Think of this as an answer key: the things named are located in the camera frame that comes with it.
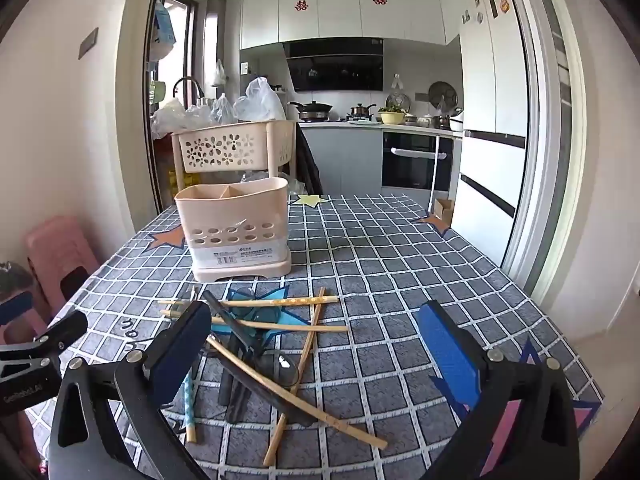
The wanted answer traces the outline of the clear plastic bag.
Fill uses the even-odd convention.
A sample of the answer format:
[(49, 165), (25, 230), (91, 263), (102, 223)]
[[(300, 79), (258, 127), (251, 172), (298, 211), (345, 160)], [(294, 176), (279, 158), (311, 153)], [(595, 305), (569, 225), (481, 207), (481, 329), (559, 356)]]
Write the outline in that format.
[(163, 139), (169, 133), (206, 128), (212, 124), (208, 105), (185, 108), (177, 98), (168, 101), (151, 117), (151, 138)]

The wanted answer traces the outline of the beige plastic utensil holder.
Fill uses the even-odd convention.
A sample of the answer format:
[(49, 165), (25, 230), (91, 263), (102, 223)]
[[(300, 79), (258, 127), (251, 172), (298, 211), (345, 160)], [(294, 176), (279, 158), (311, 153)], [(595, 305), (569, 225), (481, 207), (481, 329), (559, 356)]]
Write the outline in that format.
[(280, 278), (291, 271), (287, 180), (198, 184), (175, 201), (197, 281)]

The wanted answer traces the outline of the beige flower-pattern basket rack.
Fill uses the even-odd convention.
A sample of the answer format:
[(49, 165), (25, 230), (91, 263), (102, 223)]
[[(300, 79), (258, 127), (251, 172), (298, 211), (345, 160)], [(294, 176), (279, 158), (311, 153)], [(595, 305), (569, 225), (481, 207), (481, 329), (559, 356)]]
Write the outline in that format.
[(290, 120), (235, 122), (171, 133), (177, 188), (184, 174), (223, 171), (267, 171), (277, 177), (290, 165), (295, 172), (296, 123)]

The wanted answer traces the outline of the white refrigerator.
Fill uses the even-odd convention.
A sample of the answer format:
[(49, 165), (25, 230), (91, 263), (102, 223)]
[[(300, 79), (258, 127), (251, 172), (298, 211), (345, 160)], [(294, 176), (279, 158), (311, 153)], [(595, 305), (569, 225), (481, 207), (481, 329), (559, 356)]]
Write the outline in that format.
[(463, 138), (452, 228), (501, 266), (524, 178), (525, 50), (513, 0), (452, 0), (463, 76)]

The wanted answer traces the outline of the black handled spoon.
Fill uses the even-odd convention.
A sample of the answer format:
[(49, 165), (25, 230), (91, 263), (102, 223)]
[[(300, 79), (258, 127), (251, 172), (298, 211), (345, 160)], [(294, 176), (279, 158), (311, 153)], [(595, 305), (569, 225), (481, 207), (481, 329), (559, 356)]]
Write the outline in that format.
[(206, 290), (202, 293), (202, 298), (210, 310), (231, 325), (228, 326), (231, 333), (237, 336), (244, 346), (243, 361), (280, 386), (291, 387), (295, 382), (297, 366), (280, 351), (265, 350), (262, 337), (253, 335), (248, 327), (236, 324), (238, 320), (218, 302), (211, 292)]
[(232, 379), (230, 400), (227, 406), (226, 421), (230, 424), (240, 422), (245, 415), (252, 392), (238, 378)]
[[(240, 348), (240, 341), (237, 336), (231, 335), (227, 344), (227, 349), (237, 356)], [(220, 389), (218, 392), (218, 404), (225, 408), (229, 405), (231, 398), (231, 391), (233, 387), (233, 377), (225, 368), (222, 370)]]

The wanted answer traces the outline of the bamboo chopstick blue-patterned end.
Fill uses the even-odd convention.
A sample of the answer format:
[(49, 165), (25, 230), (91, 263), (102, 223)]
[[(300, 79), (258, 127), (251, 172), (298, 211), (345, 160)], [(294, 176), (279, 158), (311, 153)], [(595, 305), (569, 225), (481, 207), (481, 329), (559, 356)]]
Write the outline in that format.
[(198, 442), (193, 411), (193, 365), (194, 363), (190, 365), (186, 372), (186, 377), (183, 379), (184, 431), (186, 432), (186, 443)]

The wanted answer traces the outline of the grey checked tablecloth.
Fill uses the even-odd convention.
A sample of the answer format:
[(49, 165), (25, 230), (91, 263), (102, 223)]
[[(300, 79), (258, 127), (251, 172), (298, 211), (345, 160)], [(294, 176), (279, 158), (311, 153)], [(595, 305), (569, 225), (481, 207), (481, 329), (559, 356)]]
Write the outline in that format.
[[(273, 465), (262, 466), (279, 414), (251, 396), (237, 424), (218, 404), (222, 366), (195, 364), (195, 444), (186, 448), (212, 479), (417, 479), (460, 424), (434, 385), (442, 377), (419, 333), (419, 310), (436, 300), (485, 349), (510, 361), (556, 359), (588, 427), (603, 394), (547, 315), (462, 236), (425, 222), (405, 195), (331, 195), (314, 207), (288, 206), (292, 271), (284, 278), (234, 278), (206, 285), (219, 299), (310, 297), (324, 289), (340, 301), (321, 307), (320, 323), (346, 333), (314, 336), (298, 395), (385, 439), (371, 448), (331, 427), (288, 423)], [(175, 206), (128, 240), (81, 286), (64, 310), (88, 318), (88, 333), (61, 356), (89, 364), (144, 348), (168, 326), (162, 300), (189, 299), (197, 285), (186, 244), (171, 240)]]

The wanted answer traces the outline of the white upper cabinets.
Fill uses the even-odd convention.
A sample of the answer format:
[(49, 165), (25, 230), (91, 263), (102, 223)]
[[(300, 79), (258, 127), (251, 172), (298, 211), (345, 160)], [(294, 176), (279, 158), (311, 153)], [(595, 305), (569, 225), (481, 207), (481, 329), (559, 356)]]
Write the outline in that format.
[(444, 44), (440, 0), (242, 0), (240, 48), (373, 37)]

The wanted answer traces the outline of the steel pot with lid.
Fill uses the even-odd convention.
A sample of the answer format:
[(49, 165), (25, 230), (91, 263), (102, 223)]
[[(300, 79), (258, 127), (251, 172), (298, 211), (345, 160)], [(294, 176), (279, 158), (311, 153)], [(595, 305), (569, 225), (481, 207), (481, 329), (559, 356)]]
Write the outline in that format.
[(362, 103), (358, 103), (350, 108), (348, 118), (350, 120), (370, 120), (372, 117), (372, 107), (375, 107), (375, 104), (363, 105)]

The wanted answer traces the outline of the yellow bowl with greens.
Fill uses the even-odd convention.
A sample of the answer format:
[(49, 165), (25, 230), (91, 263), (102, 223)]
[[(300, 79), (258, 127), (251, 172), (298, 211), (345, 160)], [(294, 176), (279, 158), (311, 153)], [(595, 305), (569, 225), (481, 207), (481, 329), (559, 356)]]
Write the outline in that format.
[(378, 110), (378, 116), (385, 125), (401, 125), (405, 122), (406, 111), (398, 105), (384, 106)]

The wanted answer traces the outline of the black range hood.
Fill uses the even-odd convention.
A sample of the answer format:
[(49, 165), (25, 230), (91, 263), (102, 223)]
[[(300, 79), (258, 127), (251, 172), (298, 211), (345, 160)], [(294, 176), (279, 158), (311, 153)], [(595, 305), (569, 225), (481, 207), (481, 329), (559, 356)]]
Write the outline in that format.
[(381, 91), (384, 40), (331, 37), (282, 44), (296, 92)]

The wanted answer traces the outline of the black built-in oven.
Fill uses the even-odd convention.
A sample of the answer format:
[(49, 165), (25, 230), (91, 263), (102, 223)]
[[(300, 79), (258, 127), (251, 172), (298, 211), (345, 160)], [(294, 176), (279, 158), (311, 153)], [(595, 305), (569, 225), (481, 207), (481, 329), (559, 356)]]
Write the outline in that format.
[(382, 185), (448, 192), (454, 141), (414, 133), (383, 133)]

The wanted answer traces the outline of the small cardboard box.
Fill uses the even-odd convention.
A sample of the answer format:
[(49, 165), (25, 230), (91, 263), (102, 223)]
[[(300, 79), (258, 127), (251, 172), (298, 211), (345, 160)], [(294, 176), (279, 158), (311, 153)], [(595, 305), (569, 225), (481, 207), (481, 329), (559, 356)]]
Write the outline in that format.
[(434, 215), (437, 219), (451, 226), (454, 214), (454, 201), (449, 198), (436, 198), (434, 203)]

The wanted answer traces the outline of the black wok on stove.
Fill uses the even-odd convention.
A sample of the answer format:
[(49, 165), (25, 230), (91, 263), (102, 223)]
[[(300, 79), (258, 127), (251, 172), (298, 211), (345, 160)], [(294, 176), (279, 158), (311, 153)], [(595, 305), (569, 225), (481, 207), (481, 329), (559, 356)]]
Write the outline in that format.
[(288, 102), (297, 110), (298, 119), (301, 122), (327, 122), (330, 118), (332, 105), (311, 101), (309, 103)]

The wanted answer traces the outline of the pink plastic stool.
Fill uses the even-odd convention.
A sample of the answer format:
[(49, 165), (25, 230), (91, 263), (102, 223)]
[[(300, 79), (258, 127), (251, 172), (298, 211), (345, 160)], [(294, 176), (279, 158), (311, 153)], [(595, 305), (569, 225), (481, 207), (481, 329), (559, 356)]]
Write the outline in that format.
[(73, 217), (41, 223), (24, 236), (24, 243), (29, 266), (53, 314), (98, 270), (98, 259)]

